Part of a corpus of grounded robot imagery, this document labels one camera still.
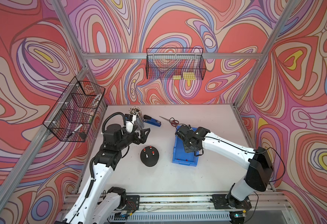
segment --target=scissor blade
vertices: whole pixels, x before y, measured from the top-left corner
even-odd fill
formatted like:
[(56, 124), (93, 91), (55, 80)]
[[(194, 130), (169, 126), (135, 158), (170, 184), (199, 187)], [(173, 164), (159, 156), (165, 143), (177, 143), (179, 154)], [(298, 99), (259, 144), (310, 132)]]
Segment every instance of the scissor blade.
[(164, 117), (161, 117), (161, 116), (160, 116), (160, 118), (163, 118), (163, 119), (165, 119), (166, 121), (170, 122), (170, 120), (167, 119), (167, 118), (164, 118)]

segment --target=white table surface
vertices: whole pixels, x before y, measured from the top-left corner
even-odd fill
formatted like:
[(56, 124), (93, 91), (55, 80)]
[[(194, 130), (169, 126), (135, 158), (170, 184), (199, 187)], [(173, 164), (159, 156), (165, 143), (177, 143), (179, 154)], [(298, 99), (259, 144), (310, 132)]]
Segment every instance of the white table surface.
[[(128, 113), (132, 105), (109, 105), (105, 119), (114, 112)], [(230, 105), (140, 105), (144, 114), (161, 121), (161, 127), (145, 123), (145, 128), (151, 132), (145, 144), (131, 144), (129, 153), (120, 160), (105, 189), (112, 186), (122, 187), (126, 192), (207, 192), (229, 191), (233, 183), (246, 173), (237, 163), (230, 159), (205, 150), (198, 159), (196, 167), (172, 163), (173, 147), (175, 144), (175, 127), (161, 119), (174, 117), (180, 123), (192, 127), (204, 127), (218, 136), (242, 146), (248, 146)], [(110, 124), (123, 125), (122, 117), (117, 115), (109, 120)], [(103, 142), (99, 134), (92, 158)], [(140, 160), (140, 152), (146, 146), (154, 146), (159, 151), (159, 160), (153, 167), (145, 166)], [(79, 192), (81, 192), (90, 176), (86, 168)]]

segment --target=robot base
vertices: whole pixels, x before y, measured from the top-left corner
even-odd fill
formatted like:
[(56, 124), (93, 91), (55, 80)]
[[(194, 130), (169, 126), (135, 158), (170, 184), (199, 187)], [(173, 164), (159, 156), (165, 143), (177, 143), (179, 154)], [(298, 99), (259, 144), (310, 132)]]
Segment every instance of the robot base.
[(226, 199), (226, 194), (212, 195), (211, 201), (215, 209), (245, 209), (248, 211), (252, 208), (248, 196), (243, 201), (238, 201), (233, 197)]

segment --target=colorful swirl pattern wall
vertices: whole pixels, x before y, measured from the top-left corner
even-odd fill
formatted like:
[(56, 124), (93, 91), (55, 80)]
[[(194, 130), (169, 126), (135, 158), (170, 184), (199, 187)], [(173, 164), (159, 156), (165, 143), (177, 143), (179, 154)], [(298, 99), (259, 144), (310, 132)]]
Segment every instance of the colorful swirl pattern wall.
[[(301, 223), (327, 223), (327, 1), (301, 1), (239, 107), (257, 146), (287, 166), (275, 186)], [(283, 166), (272, 153), (280, 177)]]
[[(88, 0), (65, 7), (85, 52), (261, 52), (285, 1)], [(233, 103), (255, 60), (206, 60), (204, 80), (147, 80), (146, 60), (89, 60), (108, 104)]]
[[(0, 0), (0, 185), (81, 66), (50, 0)], [(61, 0), (84, 51), (195, 47), (261, 52), (285, 0)], [(145, 60), (90, 60), (109, 104), (232, 103), (254, 60), (206, 60), (203, 81), (146, 80)], [(287, 165), (275, 185), (301, 223), (327, 223), (327, 0), (302, 0), (240, 103), (245, 125)], [(50, 136), (0, 224), (51, 224), (73, 190), (85, 143)], [(282, 164), (274, 166), (279, 177)]]
[[(80, 69), (49, 1), (0, 0), (0, 185)], [(101, 114), (85, 143), (48, 137), (0, 224), (54, 222), (78, 180)]]

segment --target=blue tray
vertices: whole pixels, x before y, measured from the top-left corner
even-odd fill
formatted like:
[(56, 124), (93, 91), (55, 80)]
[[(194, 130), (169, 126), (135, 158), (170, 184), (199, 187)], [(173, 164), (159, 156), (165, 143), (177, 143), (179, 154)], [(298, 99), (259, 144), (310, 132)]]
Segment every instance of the blue tray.
[(185, 153), (184, 152), (184, 143), (181, 139), (176, 136), (175, 146), (173, 148), (173, 159), (174, 164), (181, 164), (186, 166), (197, 166), (198, 157), (194, 155), (194, 152)]

